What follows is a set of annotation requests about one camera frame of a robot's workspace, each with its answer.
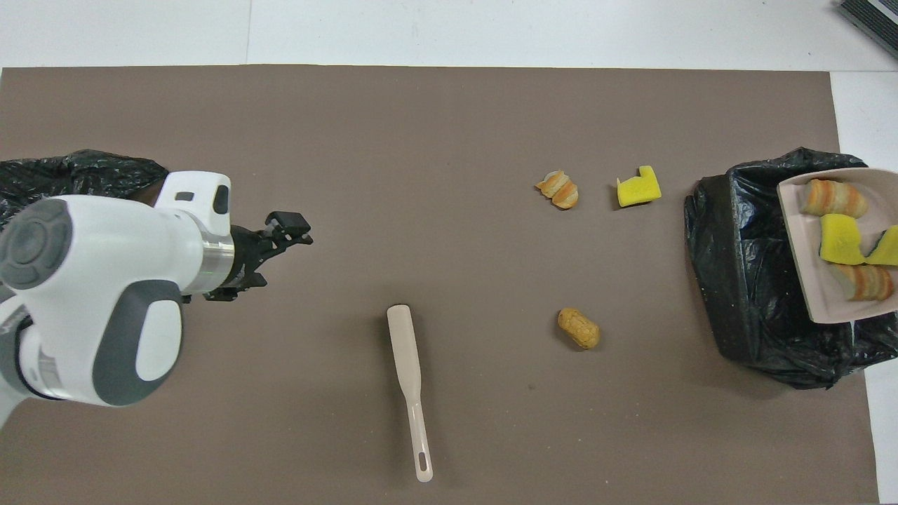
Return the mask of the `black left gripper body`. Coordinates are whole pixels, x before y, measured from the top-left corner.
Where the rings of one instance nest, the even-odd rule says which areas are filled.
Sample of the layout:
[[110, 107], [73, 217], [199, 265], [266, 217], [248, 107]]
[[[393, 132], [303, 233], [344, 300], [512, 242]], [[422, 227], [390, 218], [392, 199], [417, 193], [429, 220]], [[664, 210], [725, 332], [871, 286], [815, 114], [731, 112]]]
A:
[[234, 261], [223, 285], [235, 278], [262, 275], [257, 269], [269, 259], [274, 249], [272, 241], [260, 232], [239, 226], [231, 226], [231, 238], [234, 243]]

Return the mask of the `beige handled black brush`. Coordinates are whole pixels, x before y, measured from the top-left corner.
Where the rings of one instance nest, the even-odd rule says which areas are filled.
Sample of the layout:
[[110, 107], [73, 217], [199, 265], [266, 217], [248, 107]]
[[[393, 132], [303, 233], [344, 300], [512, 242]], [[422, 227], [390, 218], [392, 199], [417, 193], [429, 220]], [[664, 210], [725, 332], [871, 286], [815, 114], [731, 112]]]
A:
[[424, 422], [422, 375], [413, 316], [406, 304], [389, 307], [386, 316], [396, 375], [406, 402], [416, 479], [421, 483], [429, 483], [434, 477], [434, 470]]

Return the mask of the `brown bread roll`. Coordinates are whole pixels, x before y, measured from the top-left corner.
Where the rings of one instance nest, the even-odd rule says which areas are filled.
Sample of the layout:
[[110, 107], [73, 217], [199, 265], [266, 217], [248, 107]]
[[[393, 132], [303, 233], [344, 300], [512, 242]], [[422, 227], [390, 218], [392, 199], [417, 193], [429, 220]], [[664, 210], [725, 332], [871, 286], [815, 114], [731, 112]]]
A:
[[596, 348], [602, 337], [599, 325], [574, 307], [559, 310], [557, 324], [581, 349]]

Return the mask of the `notched yellow sponge piece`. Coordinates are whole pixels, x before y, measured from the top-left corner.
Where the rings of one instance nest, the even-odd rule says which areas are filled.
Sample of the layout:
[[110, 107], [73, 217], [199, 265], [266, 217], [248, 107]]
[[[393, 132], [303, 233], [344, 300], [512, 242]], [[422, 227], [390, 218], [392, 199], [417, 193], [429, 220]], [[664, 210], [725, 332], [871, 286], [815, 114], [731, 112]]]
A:
[[616, 179], [616, 192], [620, 208], [650, 203], [663, 195], [652, 166], [639, 166], [638, 175], [626, 181]]

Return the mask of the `beige plastic dustpan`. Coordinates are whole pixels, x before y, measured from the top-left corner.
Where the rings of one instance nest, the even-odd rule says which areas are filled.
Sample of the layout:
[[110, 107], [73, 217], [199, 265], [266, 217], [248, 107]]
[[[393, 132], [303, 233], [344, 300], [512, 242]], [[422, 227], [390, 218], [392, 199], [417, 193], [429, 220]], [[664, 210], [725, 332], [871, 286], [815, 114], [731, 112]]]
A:
[[816, 215], [801, 212], [808, 182], [831, 180], [847, 183], [864, 196], [869, 211], [857, 221], [860, 250], [871, 252], [880, 234], [898, 226], [898, 173], [877, 168], [819, 170], [786, 179], [777, 185], [780, 207], [788, 231], [792, 256], [810, 320], [844, 323], [898, 312], [898, 267], [888, 267], [894, 293], [885, 300], [850, 301], [846, 285], [838, 281], [829, 263], [820, 257], [822, 230]]

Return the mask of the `pale croissant piece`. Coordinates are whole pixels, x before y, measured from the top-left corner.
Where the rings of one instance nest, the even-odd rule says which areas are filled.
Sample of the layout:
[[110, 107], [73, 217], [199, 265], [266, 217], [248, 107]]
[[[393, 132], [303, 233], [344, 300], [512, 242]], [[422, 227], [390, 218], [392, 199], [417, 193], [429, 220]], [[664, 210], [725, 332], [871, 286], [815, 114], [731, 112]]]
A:
[[812, 179], [805, 183], [802, 214], [839, 214], [860, 218], [869, 211], [869, 202], [854, 185], [846, 182]]

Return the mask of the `orange striped croissant piece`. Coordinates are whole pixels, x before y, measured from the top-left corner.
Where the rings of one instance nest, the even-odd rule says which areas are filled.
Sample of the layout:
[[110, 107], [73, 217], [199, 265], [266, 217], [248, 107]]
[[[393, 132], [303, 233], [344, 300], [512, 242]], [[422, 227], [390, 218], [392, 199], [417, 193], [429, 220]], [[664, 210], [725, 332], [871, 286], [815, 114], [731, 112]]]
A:
[[849, 301], [884, 301], [894, 294], [894, 281], [885, 267], [831, 263], [831, 275]]

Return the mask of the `small yellow sponge piece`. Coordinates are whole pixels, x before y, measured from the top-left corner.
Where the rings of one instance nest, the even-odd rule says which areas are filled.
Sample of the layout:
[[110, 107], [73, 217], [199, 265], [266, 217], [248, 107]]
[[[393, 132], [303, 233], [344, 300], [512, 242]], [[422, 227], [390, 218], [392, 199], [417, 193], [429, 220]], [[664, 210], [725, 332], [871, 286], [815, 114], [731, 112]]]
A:
[[886, 228], [871, 252], [865, 257], [865, 263], [883, 267], [898, 267], [898, 224]]

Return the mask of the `black trash bag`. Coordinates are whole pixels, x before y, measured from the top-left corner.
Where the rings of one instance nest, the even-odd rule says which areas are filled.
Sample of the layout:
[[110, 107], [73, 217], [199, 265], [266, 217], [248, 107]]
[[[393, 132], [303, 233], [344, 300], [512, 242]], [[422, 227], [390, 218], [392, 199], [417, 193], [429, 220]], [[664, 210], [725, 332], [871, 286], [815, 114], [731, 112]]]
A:
[[684, 199], [685, 243], [724, 358], [799, 390], [898, 358], [894, 312], [812, 322], [776, 192], [790, 177], [864, 164], [799, 147], [704, 177]]
[[151, 203], [169, 170], [147, 158], [83, 149], [0, 162], [0, 232], [43, 198], [88, 195]]

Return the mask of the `brown table mat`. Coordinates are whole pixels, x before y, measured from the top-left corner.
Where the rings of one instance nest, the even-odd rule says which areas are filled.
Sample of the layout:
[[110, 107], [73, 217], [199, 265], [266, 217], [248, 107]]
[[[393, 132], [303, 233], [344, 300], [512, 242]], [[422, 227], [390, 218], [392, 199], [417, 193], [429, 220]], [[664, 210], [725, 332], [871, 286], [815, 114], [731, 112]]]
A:
[[[798, 391], [719, 355], [684, 239], [702, 177], [839, 152], [825, 73], [6, 68], [0, 160], [218, 170], [234, 223], [302, 213], [266, 288], [185, 309], [147, 400], [27, 400], [0, 505], [877, 502], [865, 377]], [[662, 197], [620, 208], [652, 166]], [[564, 170], [579, 202], [535, 185]], [[434, 477], [386, 310], [410, 307]], [[581, 349], [558, 328], [597, 323]]]

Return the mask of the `black ribbed device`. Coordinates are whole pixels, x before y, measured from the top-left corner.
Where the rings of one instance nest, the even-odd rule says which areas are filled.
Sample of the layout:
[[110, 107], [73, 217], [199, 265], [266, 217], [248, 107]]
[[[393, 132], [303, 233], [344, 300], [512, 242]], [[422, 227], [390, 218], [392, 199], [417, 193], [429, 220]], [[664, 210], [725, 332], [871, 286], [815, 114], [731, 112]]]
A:
[[835, 8], [898, 60], [898, 0], [836, 0]]

